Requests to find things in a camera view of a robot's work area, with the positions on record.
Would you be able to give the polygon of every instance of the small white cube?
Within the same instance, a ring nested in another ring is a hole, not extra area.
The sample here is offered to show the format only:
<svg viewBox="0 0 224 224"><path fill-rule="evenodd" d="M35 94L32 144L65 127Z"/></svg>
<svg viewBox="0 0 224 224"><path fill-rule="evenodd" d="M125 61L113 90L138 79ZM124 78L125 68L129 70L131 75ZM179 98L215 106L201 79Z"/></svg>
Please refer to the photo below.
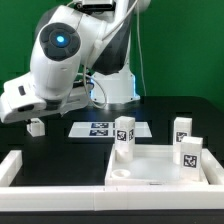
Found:
<svg viewBox="0 0 224 224"><path fill-rule="evenodd" d="M173 162L180 164L181 142L185 136L191 136L192 118L177 117L173 129Z"/></svg>
<svg viewBox="0 0 224 224"><path fill-rule="evenodd" d="M38 118L32 118L31 123L26 126L27 131L33 136L44 136L45 135L45 125Z"/></svg>
<svg viewBox="0 0 224 224"><path fill-rule="evenodd" d="M135 118L121 116L115 120L115 150L117 160L130 162L135 145Z"/></svg>
<svg viewBox="0 0 224 224"><path fill-rule="evenodd" d="M181 143L180 177L194 181L200 180L202 138L183 138Z"/></svg>

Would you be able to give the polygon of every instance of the black and white pattern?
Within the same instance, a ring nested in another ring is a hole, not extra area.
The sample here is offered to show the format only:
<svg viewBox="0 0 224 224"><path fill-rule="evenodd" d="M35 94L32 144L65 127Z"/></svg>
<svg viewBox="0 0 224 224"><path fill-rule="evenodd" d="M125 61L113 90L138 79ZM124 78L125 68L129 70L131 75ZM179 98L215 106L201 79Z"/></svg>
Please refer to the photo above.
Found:
<svg viewBox="0 0 224 224"><path fill-rule="evenodd" d="M177 134L176 134L176 142L182 142L184 136L187 136L186 132L177 132Z"/></svg>
<svg viewBox="0 0 224 224"><path fill-rule="evenodd" d="M108 136L108 130L90 130L89 136Z"/></svg>
<svg viewBox="0 0 224 224"><path fill-rule="evenodd" d="M92 123L91 128L109 128L109 123L107 122Z"/></svg>
<svg viewBox="0 0 224 224"><path fill-rule="evenodd" d="M196 168L197 156L184 155L184 167Z"/></svg>
<svg viewBox="0 0 224 224"><path fill-rule="evenodd" d="M127 141L127 132L126 131L117 131L117 140L119 141Z"/></svg>
<svg viewBox="0 0 224 224"><path fill-rule="evenodd" d="M134 138L134 129L132 129L132 130L129 132L129 141L131 141L133 138Z"/></svg>

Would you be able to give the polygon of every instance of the green wall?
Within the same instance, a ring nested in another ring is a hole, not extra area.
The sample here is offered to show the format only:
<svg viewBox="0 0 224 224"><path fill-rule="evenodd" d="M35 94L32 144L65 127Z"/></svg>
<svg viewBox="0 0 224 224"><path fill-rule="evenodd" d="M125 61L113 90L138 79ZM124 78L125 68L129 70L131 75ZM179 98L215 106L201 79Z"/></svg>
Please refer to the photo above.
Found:
<svg viewBox="0 0 224 224"><path fill-rule="evenodd" d="M4 81L29 70L41 15L64 3L0 0L1 92ZM152 0L140 17L147 95L200 96L224 111L224 1ZM132 46L131 68L143 95L135 26Z"/></svg>

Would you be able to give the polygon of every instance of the black table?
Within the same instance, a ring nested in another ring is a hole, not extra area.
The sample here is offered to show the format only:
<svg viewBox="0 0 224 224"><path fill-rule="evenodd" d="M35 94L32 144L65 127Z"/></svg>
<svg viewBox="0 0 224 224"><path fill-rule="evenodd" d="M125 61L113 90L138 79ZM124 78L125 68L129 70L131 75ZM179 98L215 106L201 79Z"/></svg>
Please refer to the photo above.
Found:
<svg viewBox="0 0 224 224"><path fill-rule="evenodd" d="M198 97L146 97L139 105L121 111L87 107L64 117L41 118L46 136L32 138L24 122L0 124L0 161L10 150L23 152L23 167L12 186L104 185L114 140L68 138L73 122L113 122L119 116L148 122L152 138L137 144L171 145L176 117L193 118L192 136L224 164L224 113ZM102 211L0 213L0 223L223 223L224 210Z"/></svg>

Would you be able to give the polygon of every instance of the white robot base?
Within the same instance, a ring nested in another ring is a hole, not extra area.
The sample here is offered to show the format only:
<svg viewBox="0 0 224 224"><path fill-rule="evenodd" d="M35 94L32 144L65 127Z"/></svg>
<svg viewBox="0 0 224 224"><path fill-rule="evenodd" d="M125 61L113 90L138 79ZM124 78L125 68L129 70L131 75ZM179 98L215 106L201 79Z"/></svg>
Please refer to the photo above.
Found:
<svg viewBox="0 0 224 224"><path fill-rule="evenodd" d="M135 90L135 76L131 73L129 63L119 73L102 75L94 73L93 78L103 86L107 96L105 109L120 110L139 103L140 96ZM104 103L105 97L101 88L95 84L91 98L96 103Z"/></svg>

